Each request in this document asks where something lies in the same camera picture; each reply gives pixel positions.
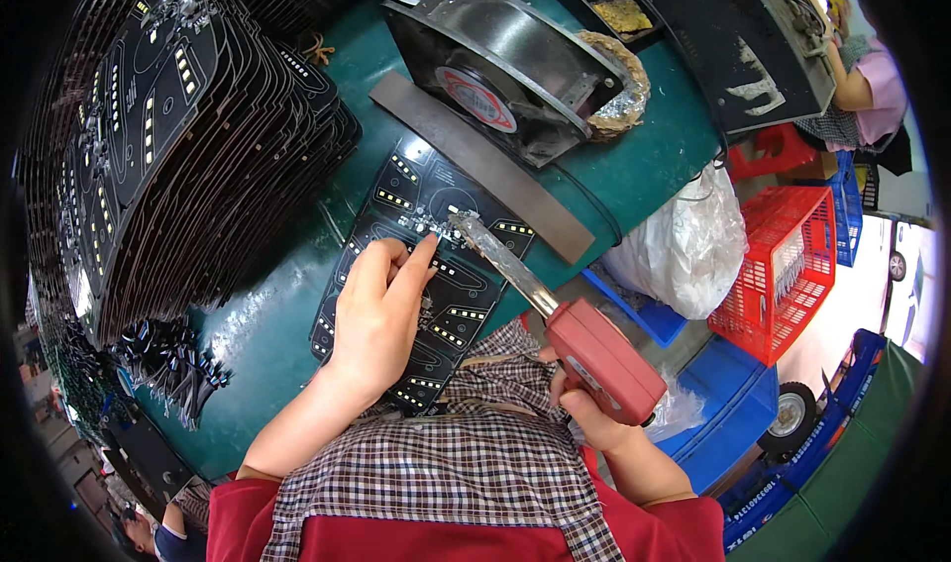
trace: tire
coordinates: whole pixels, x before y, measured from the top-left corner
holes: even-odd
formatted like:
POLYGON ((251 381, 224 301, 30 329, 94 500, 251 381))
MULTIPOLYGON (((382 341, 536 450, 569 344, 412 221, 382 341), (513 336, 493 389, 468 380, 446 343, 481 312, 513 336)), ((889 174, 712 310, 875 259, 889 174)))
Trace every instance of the tire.
POLYGON ((900 282, 906 273, 908 273, 908 263, 905 262, 901 253, 892 251, 891 256, 888 257, 888 277, 892 282, 900 282))
POLYGON ((768 455, 799 450, 816 425, 816 398, 802 382, 779 387, 779 412, 756 444, 768 455))

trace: red stool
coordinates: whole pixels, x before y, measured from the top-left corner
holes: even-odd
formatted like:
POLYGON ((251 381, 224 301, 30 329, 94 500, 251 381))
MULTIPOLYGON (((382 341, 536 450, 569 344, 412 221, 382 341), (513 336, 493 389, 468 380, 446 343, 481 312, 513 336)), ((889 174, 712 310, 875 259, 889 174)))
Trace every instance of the red stool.
POLYGON ((746 161, 739 148, 731 148, 731 181, 785 172, 797 165, 812 162, 819 153, 802 140, 792 123, 784 123, 759 131, 753 147, 757 152, 766 153, 758 160, 746 161))

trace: metal strip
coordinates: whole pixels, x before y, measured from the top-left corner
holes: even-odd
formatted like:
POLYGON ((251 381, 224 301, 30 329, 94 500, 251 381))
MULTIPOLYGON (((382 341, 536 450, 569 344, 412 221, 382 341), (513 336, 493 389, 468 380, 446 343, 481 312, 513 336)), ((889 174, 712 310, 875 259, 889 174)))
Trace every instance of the metal strip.
POLYGON ((588 228, 502 150, 396 71, 386 74, 370 98, 396 116, 475 179, 552 247, 575 264, 594 242, 588 228))

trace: plastic bag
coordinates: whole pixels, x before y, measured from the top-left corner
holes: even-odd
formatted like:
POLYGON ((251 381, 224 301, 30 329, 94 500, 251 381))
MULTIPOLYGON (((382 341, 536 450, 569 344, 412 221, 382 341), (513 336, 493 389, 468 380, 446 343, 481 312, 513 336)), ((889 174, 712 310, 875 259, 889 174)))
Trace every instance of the plastic bag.
POLYGON ((601 263, 629 290, 652 296, 684 318, 707 318, 730 292, 748 249, 740 203, 725 168, 700 178, 609 250, 601 263))
POLYGON ((694 391, 685 389, 671 374, 661 371, 661 378, 667 382, 667 392, 654 406, 654 419, 644 429, 650 442, 660 442, 675 437, 684 430, 694 428, 706 421, 704 403, 706 400, 694 391))

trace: teal workbench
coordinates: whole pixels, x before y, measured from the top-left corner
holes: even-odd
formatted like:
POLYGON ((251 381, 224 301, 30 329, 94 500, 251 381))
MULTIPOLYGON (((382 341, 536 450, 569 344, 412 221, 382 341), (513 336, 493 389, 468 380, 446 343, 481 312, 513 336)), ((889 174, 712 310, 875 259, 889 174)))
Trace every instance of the teal workbench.
MULTIPOLYGON (((363 202, 367 184, 406 128, 376 107, 367 94, 390 69, 409 75, 379 10, 367 0, 326 33, 336 47, 326 72, 339 95, 363 125, 360 148, 331 179, 313 208, 280 235, 265 255, 265 267, 250 288, 236 292, 219 310, 193 320, 203 347, 234 371, 232 382, 215 393, 189 433, 162 415, 149 391, 137 396, 186 463, 206 478, 238 468, 258 430, 299 391, 314 373, 308 335, 320 296, 336 264, 343 238, 363 202)), ((524 0, 571 32, 580 24, 555 0, 524 0)), ((666 42, 639 53, 651 84, 644 124, 612 143, 588 144, 558 161, 589 188, 627 232, 644 221, 713 157, 718 138, 700 93, 666 42)), ((536 243, 526 263, 542 282, 557 287, 605 252, 612 229, 588 199, 556 170, 544 169, 541 184, 596 236, 584 258, 567 266, 536 243)), ((528 307, 515 291, 506 292, 486 332, 528 307)))

